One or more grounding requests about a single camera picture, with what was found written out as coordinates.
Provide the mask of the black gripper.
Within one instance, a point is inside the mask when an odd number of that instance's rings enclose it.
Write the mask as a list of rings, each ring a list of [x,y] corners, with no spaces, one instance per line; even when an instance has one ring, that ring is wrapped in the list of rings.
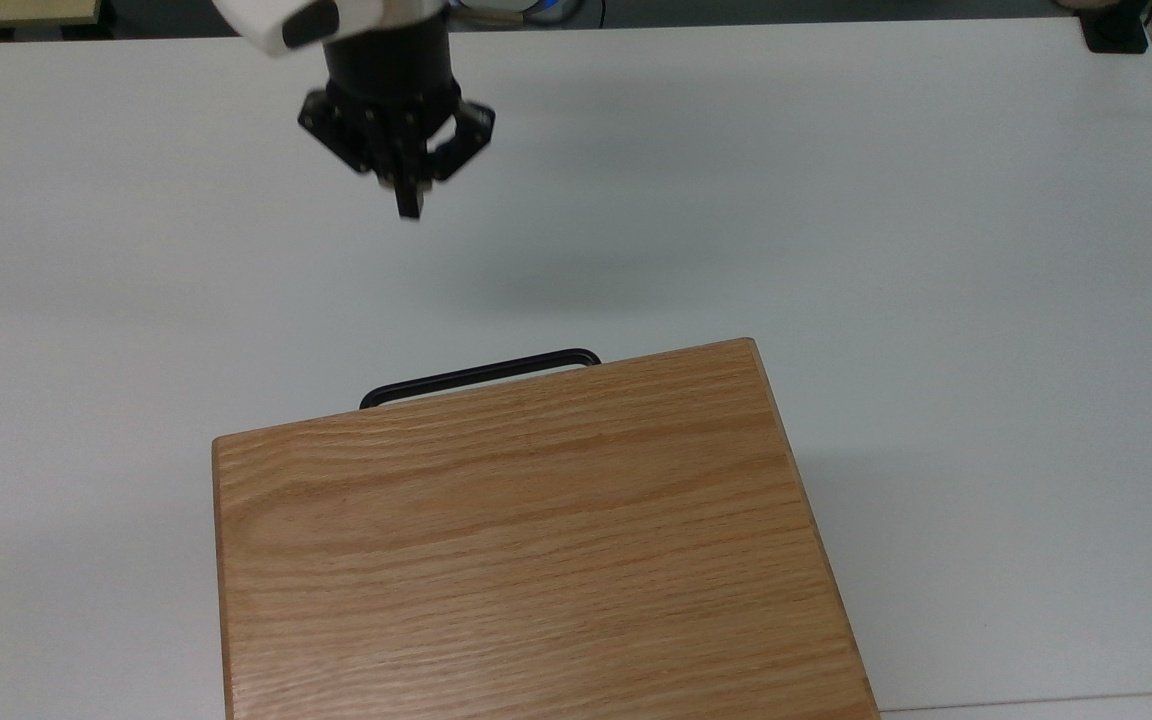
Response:
[[[357,176],[374,176],[401,217],[417,220],[426,194],[488,146],[497,111],[461,100],[447,28],[388,28],[323,45],[329,90],[308,92],[298,123]],[[392,127],[417,126],[410,182]]]

